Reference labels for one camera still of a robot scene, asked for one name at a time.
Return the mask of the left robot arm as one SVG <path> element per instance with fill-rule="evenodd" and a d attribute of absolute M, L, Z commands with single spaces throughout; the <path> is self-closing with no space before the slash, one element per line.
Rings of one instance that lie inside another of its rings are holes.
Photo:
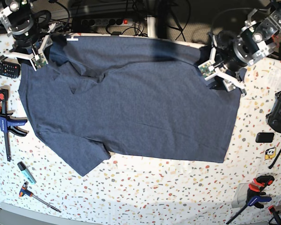
<path fill-rule="evenodd" d="M 211 35 L 209 60 L 199 66 L 206 81 L 227 92 L 235 89 L 246 95 L 240 71 L 274 52 L 274 36 L 281 33 L 281 1 L 272 0 L 264 8 L 254 8 L 247 15 L 244 26 L 236 34 L 222 30 Z"/>

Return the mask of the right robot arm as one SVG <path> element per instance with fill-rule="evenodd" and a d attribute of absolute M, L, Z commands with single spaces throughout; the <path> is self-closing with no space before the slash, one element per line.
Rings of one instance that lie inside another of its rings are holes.
<path fill-rule="evenodd" d="M 3 0 L 0 2 L 0 22 L 8 36 L 14 39 L 13 48 L 0 56 L 18 58 L 31 63 L 34 70 L 48 64 L 45 49 L 52 45 L 51 34 L 61 27 L 60 22 L 51 21 L 51 13 L 42 10 L 32 12 L 30 0 Z"/>

